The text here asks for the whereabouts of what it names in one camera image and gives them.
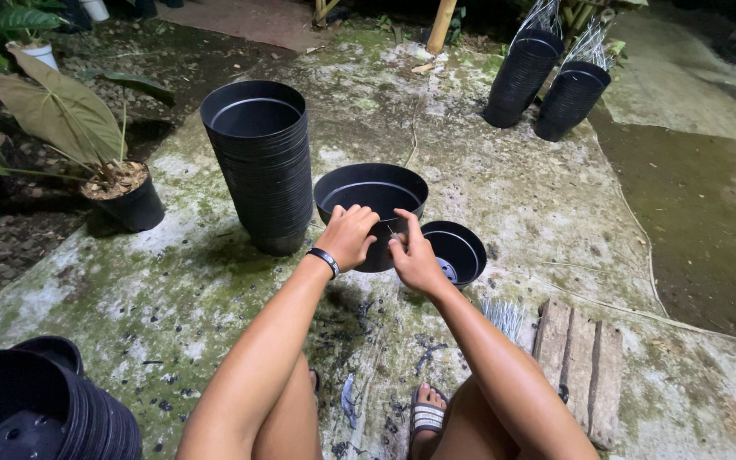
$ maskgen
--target person's left hand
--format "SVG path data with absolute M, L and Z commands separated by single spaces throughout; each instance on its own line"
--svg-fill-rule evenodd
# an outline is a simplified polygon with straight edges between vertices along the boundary
M 346 211 L 337 204 L 314 247 L 329 253 L 339 265 L 339 272 L 345 273 L 365 262 L 368 246 L 376 241 L 376 236 L 369 236 L 368 232 L 379 221 L 380 215 L 368 206 L 354 204 Z

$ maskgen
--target black wristband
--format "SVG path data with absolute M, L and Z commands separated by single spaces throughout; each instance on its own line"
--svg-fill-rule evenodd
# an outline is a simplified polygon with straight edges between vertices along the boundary
M 334 260 L 333 257 L 331 257 L 331 254 L 317 247 L 312 247 L 312 249 L 308 250 L 306 254 L 311 254 L 312 256 L 317 256 L 320 259 L 323 259 L 328 264 L 328 266 L 331 267 L 331 271 L 333 272 L 333 275 L 331 276 L 331 279 L 328 281 L 331 281 L 332 279 L 337 277 L 337 275 L 339 275 L 339 265 L 337 265 L 337 261 Z

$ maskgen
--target wooden plank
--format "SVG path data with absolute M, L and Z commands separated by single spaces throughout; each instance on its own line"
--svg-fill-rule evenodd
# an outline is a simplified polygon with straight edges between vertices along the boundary
M 622 369 L 623 335 L 614 326 L 598 321 L 589 386 L 589 440 L 601 449 L 612 449 L 615 445 Z
M 592 348 L 595 323 L 578 308 L 570 313 L 567 350 L 561 370 L 561 382 L 567 385 L 570 398 L 567 408 L 585 433 L 589 433 L 589 383 L 592 380 Z
M 445 44 L 445 35 L 447 28 L 451 24 L 453 10 L 456 7 L 456 0 L 442 0 L 439 2 L 439 10 L 436 13 L 434 27 L 430 30 L 430 38 L 425 51 L 431 54 L 439 54 L 442 52 L 442 46 Z
M 564 365 L 564 350 L 567 348 L 570 308 L 564 302 L 548 299 L 539 308 L 539 313 L 541 320 L 532 357 L 544 370 L 547 382 L 557 391 L 561 367 Z

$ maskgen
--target white pot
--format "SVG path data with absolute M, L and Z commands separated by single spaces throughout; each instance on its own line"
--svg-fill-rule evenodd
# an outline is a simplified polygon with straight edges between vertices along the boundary
M 41 62 L 47 64 L 54 70 L 59 69 L 58 65 L 56 64 L 56 58 L 53 57 L 53 47 L 49 43 L 40 48 L 20 47 L 19 49 L 25 54 L 29 54 L 30 56 L 33 56 Z
M 90 16 L 90 19 L 92 19 L 95 22 L 101 22 L 103 20 L 109 19 L 109 13 L 107 12 L 107 7 L 104 6 L 104 0 L 79 0 L 81 3 L 81 6 L 84 7 L 84 10 L 87 12 L 87 15 Z

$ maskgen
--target forearm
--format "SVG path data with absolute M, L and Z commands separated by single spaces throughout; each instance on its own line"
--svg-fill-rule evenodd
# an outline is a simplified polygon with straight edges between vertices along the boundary
M 519 445 L 546 458 L 597 457 L 555 390 L 522 350 L 449 282 L 428 297 L 445 319 L 487 402 Z
M 215 371 L 190 416 L 180 451 L 191 451 L 189 457 L 197 458 L 209 453 L 198 444 L 251 448 L 297 362 L 329 278 L 331 268 L 325 261 L 316 256 L 300 261 Z M 187 443 L 193 437 L 195 442 Z

